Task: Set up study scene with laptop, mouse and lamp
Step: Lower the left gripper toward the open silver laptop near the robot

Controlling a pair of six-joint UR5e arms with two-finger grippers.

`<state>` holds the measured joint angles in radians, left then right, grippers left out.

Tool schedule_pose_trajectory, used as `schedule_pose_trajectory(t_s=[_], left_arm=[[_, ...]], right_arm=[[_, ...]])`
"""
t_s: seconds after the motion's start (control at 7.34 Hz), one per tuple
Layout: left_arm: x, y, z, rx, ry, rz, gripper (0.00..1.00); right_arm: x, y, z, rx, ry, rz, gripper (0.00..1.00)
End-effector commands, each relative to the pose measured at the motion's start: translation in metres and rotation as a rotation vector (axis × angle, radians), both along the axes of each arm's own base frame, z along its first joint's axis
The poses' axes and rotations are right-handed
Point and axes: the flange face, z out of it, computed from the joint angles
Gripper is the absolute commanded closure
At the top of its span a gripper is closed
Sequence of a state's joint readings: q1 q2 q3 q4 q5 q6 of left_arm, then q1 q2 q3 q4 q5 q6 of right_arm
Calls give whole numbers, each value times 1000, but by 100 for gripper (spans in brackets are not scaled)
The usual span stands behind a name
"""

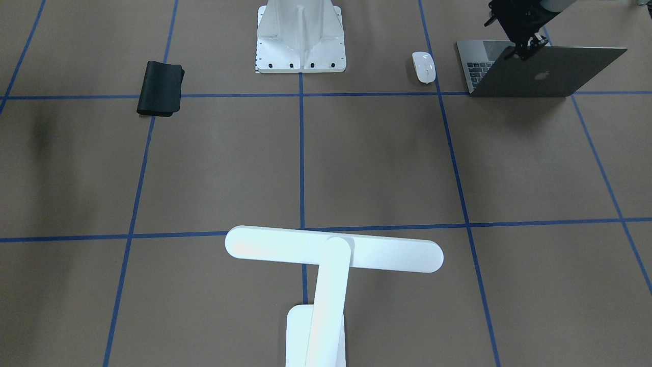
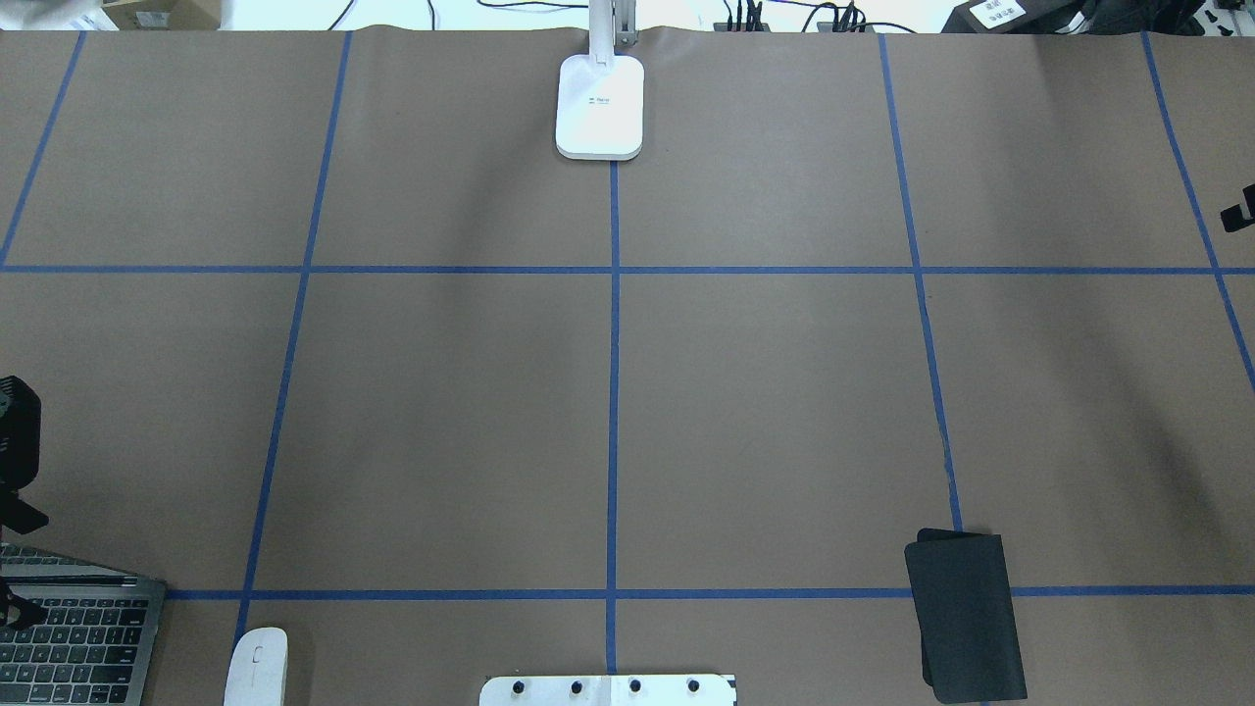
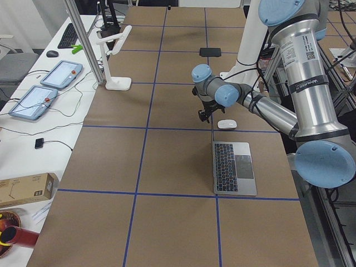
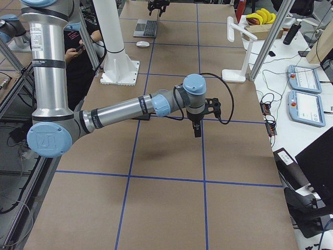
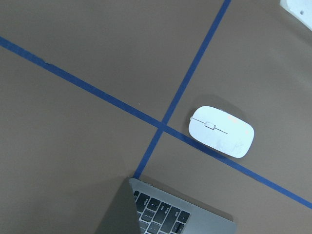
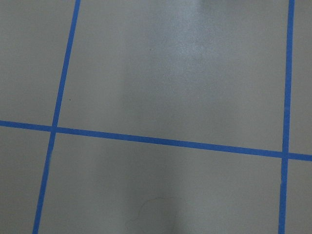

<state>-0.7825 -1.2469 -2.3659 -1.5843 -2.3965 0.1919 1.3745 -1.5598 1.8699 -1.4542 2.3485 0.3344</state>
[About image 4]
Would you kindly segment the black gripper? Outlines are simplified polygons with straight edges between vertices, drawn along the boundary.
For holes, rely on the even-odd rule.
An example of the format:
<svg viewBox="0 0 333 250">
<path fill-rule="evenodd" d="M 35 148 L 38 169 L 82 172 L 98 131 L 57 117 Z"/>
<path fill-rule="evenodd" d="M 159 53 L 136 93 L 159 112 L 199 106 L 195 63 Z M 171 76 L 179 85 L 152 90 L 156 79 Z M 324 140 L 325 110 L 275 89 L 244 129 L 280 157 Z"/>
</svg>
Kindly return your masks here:
<svg viewBox="0 0 333 250">
<path fill-rule="evenodd" d="M 187 112 L 187 118 L 192 122 L 193 124 L 193 131 L 194 131 L 194 137 L 199 138 L 201 137 L 201 120 L 204 118 L 204 113 L 198 113 L 193 114 L 189 111 Z"/>
<path fill-rule="evenodd" d="M 169 0 L 149 0 L 147 8 L 149 9 L 149 15 L 153 9 L 159 9 L 159 17 L 164 13 L 163 7 L 169 6 Z"/>
</svg>

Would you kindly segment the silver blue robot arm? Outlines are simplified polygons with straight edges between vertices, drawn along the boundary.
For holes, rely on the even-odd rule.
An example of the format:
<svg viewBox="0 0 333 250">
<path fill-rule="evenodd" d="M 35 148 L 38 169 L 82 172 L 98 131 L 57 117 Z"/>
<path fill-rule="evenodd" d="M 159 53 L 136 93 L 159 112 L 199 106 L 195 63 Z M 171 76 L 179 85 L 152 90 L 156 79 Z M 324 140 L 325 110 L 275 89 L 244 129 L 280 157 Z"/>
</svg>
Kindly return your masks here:
<svg viewBox="0 0 333 250">
<path fill-rule="evenodd" d="M 170 1 L 148 1 L 147 9 L 149 15 L 155 10 L 159 10 L 159 17 L 166 11 Z M 4 43 L 15 40 L 16 44 L 20 48 L 24 48 L 30 39 L 26 29 L 22 25 L 21 21 L 14 14 L 7 14 L 1 16 L 1 40 Z"/>
<path fill-rule="evenodd" d="M 207 112 L 208 101 L 206 81 L 199 74 L 188 75 L 170 91 L 88 111 L 70 110 L 63 32 L 65 27 L 78 27 L 79 2 L 22 1 L 21 12 L 30 25 L 37 102 L 27 134 L 31 150 L 43 157 L 59 157 L 96 129 L 150 113 L 164 117 L 177 110 L 186 110 L 195 136 L 201 135 L 200 121 Z"/>
</svg>

